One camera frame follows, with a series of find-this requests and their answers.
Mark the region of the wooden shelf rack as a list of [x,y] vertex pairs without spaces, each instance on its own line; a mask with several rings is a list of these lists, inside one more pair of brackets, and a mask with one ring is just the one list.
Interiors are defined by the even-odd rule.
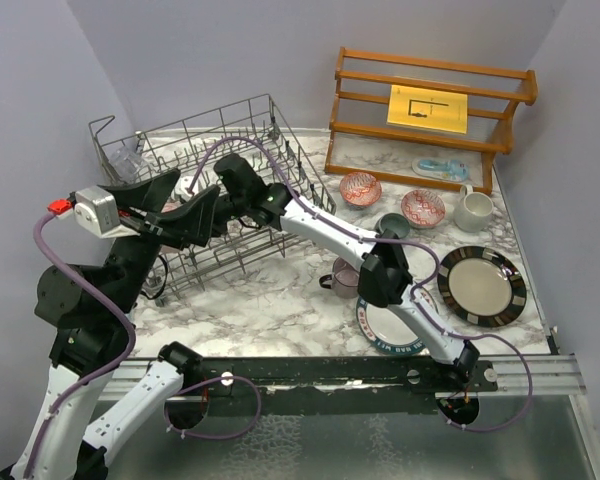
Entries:
[[[453,73],[510,81],[511,88],[473,86],[449,80],[354,71],[351,62],[366,62],[414,71]],[[329,117],[329,144],[324,171],[347,175],[352,166],[338,165],[333,153],[338,135],[463,150],[480,155],[481,181],[475,189],[486,195],[493,191],[493,167],[498,155],[508,155],[514,147],[514,116],[520,105],[531,106],[538,97],[536,73],[422,59],[356,50],[342,46],[337,56],[333,106]],[[344,121],[339,118],[342,102],[359,102],[385,108],[384,126]]]

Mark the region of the clear octagonal glass tumbler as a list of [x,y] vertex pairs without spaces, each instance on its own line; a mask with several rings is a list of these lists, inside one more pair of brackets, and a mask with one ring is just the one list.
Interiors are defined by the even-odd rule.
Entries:
[[126,146],[119,147],[111,155],[109,162],[124,183],[135,183],[140,171],[146,165],[145,160],[138,153]]

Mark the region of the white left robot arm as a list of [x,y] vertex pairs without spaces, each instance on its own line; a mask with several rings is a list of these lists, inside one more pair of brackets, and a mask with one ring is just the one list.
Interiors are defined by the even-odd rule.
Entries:
[[52,202],[48,220],[72,216],[112,246],[99,266],[67,264],[41,235],[34,240],[50,266],[37,285],[37,317],[56,337],[44,400],[19,459],[3,479],[103,479],[119,448],[170,396],[201,389],[202,358],[180,343],[163,347],[139,386],[101,418],[92,414],[115,370],[136,342],[130,313],[164,247],[205,245],[217,186],[174,210],[166,203],[180,178],[172,169],[126,186],[92,186]]

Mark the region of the yellow book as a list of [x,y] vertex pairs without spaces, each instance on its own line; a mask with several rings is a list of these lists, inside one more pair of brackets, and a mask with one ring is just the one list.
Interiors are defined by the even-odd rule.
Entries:
[[392,85],[387,123],[454,134],[468,131],[468,96]]

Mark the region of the purple glass mug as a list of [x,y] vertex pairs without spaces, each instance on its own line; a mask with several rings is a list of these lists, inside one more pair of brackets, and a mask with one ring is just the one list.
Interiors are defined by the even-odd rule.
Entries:
[[352,265],[338,257],[329,274],[319,278],[321,288],[331,290],[336,296],[343,299],[358,297],[359,274]]

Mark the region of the red patterned bowl near mug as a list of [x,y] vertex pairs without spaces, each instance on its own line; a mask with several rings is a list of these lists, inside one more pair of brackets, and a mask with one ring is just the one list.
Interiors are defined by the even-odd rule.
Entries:
[[341,179],[339,192],[349,207],[364,209],[375,204],[381,198],[382,186],[375,176],[355,171]]

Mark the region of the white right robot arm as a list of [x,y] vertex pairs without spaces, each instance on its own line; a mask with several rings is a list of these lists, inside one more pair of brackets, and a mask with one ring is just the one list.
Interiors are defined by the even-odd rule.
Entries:
[[474,381],[479,350],[444,325],[414,285],[395,233],[378,236],[311,205],[283,183],[267,184],[237,154],[221,158],[214,172],[227,192],[220,204],[227,211],[217,214],[217,221],[248,218],[259,227],[297,235],[331,251],[359,273],[362,299],[388,309],[424,343],[440,365],[439,378],[447,389],[461,391]]

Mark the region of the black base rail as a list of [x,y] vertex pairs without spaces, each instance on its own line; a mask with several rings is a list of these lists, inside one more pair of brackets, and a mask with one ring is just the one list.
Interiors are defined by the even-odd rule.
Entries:
[[185,372],[185,385],[225,372],[251,383],[204,387],[201,408],[212,416],[433,414],[438,394],[497,390],[487,360],[461,385],[427,356],[208,358]]

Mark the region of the green rimmed white plate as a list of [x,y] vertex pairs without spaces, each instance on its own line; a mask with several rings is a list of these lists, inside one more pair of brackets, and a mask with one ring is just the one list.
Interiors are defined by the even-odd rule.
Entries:
[[373,306],[359,297],[355,316],[361,333],[379,352],[395,356],[429,354],[418,336],[388,309]]

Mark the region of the dark rimmed beige plate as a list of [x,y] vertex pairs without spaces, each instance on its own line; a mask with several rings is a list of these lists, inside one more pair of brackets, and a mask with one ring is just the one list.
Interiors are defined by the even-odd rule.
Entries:
[[437,287],[457,317],[484,328],[513,323],[527,302],[527,286],[517,266],[487,247],[449,252],[440,262]]

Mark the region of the red patterned bowl far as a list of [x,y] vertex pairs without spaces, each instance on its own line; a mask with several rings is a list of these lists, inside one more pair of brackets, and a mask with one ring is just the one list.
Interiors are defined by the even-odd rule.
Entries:
[[441,197],[425,189],[406,193],[401,200],[401,211],[409,225],[416,229],[434,228],[446,216],[446,207]]

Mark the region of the grey-green ceramic mug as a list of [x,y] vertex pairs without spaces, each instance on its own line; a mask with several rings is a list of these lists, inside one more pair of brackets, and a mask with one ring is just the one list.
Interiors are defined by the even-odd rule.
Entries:
[[376,221],[374,230],[379,235],[382,235],[386,230],[391,230],[397,235],[398,239],[405,239],[411,231],[411,226],[402,214],[387,213]]

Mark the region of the white speckled mug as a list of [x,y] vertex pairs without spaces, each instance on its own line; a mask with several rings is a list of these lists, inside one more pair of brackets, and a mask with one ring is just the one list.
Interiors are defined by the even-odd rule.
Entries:
[[453,220],[461,230],[477,233],[489,225],[493,211],[494,204],[488,195],[475,191],[471,185],[462,185]]

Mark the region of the pink mug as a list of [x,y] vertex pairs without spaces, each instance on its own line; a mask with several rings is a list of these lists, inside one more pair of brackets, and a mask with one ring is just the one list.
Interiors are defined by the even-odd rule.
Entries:
[[199,192],[199,182],[192,175],[181,176],[176,183],[169,199],[162,208],[163,212],[177,209],[191,200]]

